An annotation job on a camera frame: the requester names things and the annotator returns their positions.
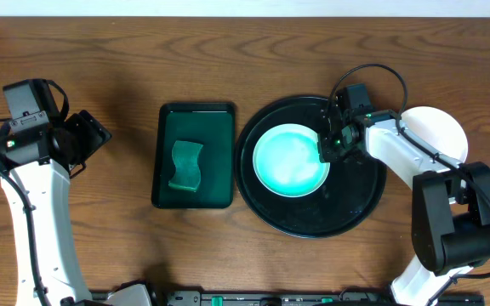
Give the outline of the white plate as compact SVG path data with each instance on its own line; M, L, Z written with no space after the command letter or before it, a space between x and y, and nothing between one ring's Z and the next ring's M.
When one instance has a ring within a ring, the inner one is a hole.
M330 171L330 164L320 158L318 134L295 123L272 127L261 135L254 146L253 166L264 187L287 198L313 193Z
M442 154L465 162L469 144L459 122L444 110L417 106L402 113L409 129Z

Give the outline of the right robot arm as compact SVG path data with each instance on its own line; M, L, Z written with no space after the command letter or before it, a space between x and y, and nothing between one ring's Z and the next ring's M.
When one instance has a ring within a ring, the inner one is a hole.
M445 156L392 110L326 108L322 162L361 154L382 162L412 191L415 256L390 285L395 303L434 305L460 279L490 278L490 168Z

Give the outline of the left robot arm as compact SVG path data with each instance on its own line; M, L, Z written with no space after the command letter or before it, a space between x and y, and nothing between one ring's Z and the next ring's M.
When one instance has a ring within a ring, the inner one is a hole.
M19 305L95 305L77 259L69 213L74 168L111 139L87 111L65 121L39 111L0 136L1 187L14 229Z

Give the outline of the green scrubbing sponge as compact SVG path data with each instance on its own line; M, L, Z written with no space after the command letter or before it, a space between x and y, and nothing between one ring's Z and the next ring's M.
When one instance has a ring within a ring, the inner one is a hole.
M174 163L174 175L168 186L174 190L197 192L202 180L199 156L203 145L195 142L176 140L171 156Z

